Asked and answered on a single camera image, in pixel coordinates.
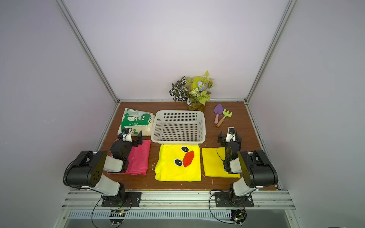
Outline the pink raincoat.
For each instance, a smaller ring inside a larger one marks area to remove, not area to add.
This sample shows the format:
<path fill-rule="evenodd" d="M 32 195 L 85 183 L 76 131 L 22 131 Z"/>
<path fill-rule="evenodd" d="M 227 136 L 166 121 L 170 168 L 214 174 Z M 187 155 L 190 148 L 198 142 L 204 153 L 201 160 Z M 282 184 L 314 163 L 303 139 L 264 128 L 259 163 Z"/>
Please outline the pink raincoat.
<path fill-rule="evenodd" d="M 151 140 L 144 140 L 141 145 L 132 146 L 131 142 L 115 140 L 110 148 L 113 158 L 123 161 L 122 171 L 112 174 L 129 174 L 145 176 L 148 170 Z"/>

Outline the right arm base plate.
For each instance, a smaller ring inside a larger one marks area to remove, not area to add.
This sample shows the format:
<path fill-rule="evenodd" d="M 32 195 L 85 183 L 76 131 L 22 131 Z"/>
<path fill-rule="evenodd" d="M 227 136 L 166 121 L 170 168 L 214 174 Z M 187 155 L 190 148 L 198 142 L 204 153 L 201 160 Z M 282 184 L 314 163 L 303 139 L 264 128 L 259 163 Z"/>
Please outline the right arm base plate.
<path fill-rule="evenodd" d="M 218 208 L 253 208 L 254 202 L 252 195 L 246 195 L 242 197 L 238 197 L 233 193 L 229 192 L 215 192 L 213 194 L 215 205 Z"/>

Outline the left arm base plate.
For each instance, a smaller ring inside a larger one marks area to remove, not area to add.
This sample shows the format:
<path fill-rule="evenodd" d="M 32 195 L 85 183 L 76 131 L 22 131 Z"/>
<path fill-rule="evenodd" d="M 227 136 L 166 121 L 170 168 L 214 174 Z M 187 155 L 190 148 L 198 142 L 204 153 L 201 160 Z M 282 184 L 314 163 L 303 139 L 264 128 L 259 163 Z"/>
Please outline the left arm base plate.
<path fill-rule="evenodd" d="M 116 196 L 103 196 L 102 207 L 139 207 L 142 192 L 123 192 Z"/>

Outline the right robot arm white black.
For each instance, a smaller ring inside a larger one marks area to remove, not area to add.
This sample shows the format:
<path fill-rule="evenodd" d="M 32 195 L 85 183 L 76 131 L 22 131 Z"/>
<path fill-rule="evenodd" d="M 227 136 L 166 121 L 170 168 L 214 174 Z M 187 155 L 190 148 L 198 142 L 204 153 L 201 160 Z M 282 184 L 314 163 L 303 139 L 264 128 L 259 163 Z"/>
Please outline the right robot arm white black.
<path fill-rule="evenodd" d="M 240 174 L 226 192 L 214 194 L 215 204 L 223 207 L 254 207 L 252 193 L 278 183 L 278 175 L 262 150 L 242 151 L 242 138 L 233 128 L 226 136 L 218 135 L 218 143 L 224 148 L 223 170 L 228 174 Z"/>

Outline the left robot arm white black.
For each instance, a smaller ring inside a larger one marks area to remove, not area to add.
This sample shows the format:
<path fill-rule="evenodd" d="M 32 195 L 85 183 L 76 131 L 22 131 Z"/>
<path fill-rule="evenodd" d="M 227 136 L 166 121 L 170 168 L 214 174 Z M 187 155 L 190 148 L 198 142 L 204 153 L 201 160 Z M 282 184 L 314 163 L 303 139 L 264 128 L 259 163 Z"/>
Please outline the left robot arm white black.
<path fill-rule="evenodd" d="M 102 207 L 139 207 L 141 192 L 126 192 L 124 184 L 116 182 L 108 173 L 125 173 L 130 164 L 128 158 L 132 148 L 143 144 L 143 133 L 136 139 L 129 134 L 119 134 L 117 140 L 107 151 L 81 151 L 66 168 L 63 183 L 75 189 L 90 189 L 101 194 Z"/>

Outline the plain yellow raincoat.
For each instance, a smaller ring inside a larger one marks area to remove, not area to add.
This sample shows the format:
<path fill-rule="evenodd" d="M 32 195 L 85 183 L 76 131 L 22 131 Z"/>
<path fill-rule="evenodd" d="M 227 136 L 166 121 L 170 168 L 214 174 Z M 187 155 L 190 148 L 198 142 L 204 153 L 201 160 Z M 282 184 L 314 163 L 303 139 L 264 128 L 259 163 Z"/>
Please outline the plain yellow raincoat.
<path fill-rule="evenodd" d="M 224 170 L 224 147 L 202 148 L 202 159 L 205 176 L 217 178 L 240 178 L 240 174 L 229 174 Z"/>

